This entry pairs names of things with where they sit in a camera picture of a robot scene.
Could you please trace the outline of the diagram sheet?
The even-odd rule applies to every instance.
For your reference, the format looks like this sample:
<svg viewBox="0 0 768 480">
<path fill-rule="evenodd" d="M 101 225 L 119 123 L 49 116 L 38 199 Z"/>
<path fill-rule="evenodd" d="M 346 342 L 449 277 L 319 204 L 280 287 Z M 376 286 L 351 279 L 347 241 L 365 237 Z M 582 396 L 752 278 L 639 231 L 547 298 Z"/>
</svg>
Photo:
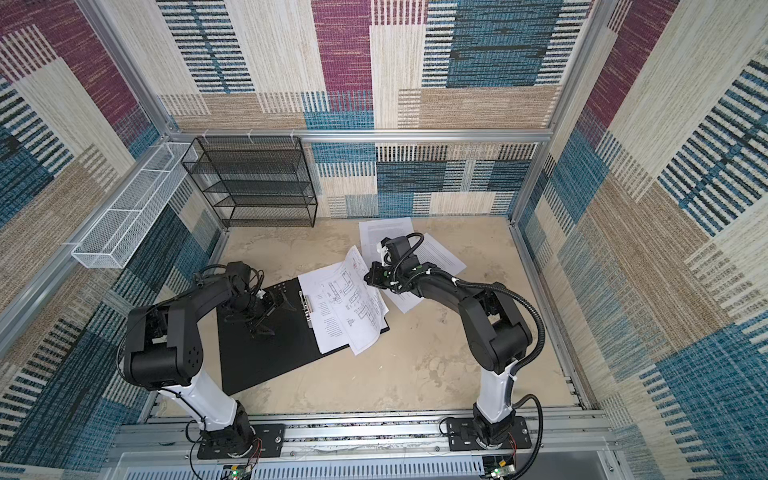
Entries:
<svg viewBox="0 0 768 480">
<path fill-rule="evenodd" d="M 364 281 L 366 273 L 364 259 L 353 246 L 322 282 L 324 295 L 355 355 L 373 346 L 385 328 L 387 310 L 378 291 Z"/>
</svg>

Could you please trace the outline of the red folder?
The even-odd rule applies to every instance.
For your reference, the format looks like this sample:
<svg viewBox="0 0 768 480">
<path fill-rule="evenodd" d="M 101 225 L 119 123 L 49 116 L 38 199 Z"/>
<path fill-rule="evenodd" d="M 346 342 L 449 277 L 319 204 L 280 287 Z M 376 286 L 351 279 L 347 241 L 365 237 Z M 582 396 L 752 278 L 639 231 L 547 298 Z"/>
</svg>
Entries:
<svg viewBox="0 0 768 480">
<path fill-rule="evenodd" d="M 267 290 L 284 294 L 287 303 L 264 321 L 271 335 L 254 335 L 242 322 L 217 322 L 222 389 L 230 396 L 346 349 L 320 352 L 305 317 L 297 278 Z"/>
</svg>

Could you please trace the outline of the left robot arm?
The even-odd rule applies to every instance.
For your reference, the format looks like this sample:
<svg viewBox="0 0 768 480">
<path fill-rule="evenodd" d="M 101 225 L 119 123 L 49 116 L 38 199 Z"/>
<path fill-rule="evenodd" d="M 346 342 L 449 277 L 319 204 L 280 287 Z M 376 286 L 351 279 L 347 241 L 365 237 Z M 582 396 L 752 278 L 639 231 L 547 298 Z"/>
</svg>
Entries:
<svg viewBox="0 0 768 480">
<path fill-rule="evenodd" d="M 221 309 L 226 323 L 272 336 L 265 322 L 295 307 L 284 293 L 265 290 L 263 282 L 264 272 L 244 262 L 208 265 L 185 292 L 133 309 L 116 352 L 119 374 L 127 383 L 173 400 L 199 427 L 200 446 L 233 458 L 255 448 L 256 433 L 243 405 L 204 371 L 198 322 Z"/>
</svg>

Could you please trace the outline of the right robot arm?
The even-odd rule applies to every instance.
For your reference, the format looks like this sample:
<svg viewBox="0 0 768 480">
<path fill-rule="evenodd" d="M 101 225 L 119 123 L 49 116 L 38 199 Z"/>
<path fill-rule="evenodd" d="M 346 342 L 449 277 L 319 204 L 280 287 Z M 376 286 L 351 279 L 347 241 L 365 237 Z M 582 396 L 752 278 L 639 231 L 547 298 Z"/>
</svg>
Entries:
<svg viewBox="0 0 768 480">
<path fill-rule="evenodd" d="M 470 353 L 481 367 L 474 435 L 480 447 L 499 448 L 525 402 L 513 401 L 517 374 L 543 350 L 543 319 L 528 300 L 499 282 L 469 282 L 421 261 L 416 251 L 424 239 L 420 232 L 382 238 L 377 245 L 380 259 L 371 263 L 364 280 L 393 294 L 437 302 L 459 315 Z"/>
</svg>

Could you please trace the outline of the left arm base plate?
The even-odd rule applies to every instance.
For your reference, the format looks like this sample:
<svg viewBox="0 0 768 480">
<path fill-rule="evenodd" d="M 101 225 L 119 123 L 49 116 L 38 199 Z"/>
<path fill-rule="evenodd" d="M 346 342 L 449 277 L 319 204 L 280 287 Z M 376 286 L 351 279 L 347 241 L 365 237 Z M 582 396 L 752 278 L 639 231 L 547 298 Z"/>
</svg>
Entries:
<svg viewBox="0 0 768 480">
<path fill-rule="evenodd" d="M 256 460 L 281 455 L 285 424 L 251 425 L 243 434 L 231 429 L 204 433 L 198 447 L 198 460 Z"/>
</svg>

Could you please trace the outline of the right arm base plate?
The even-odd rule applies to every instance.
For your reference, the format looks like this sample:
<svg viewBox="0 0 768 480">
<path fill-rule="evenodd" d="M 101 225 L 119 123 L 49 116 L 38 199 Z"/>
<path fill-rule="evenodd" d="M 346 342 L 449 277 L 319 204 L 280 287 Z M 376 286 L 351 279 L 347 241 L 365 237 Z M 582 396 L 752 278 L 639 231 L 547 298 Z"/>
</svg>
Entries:
<svg viewBox="0 0 768 480">
<path fill-rule="evenodd" d="M 448 439 L 451 451 L 529 449 L 533 446 L 526 420 L 508 416 L 499 423 L 477 418 L 445 417 L 439 432 Z"/>
</svg>

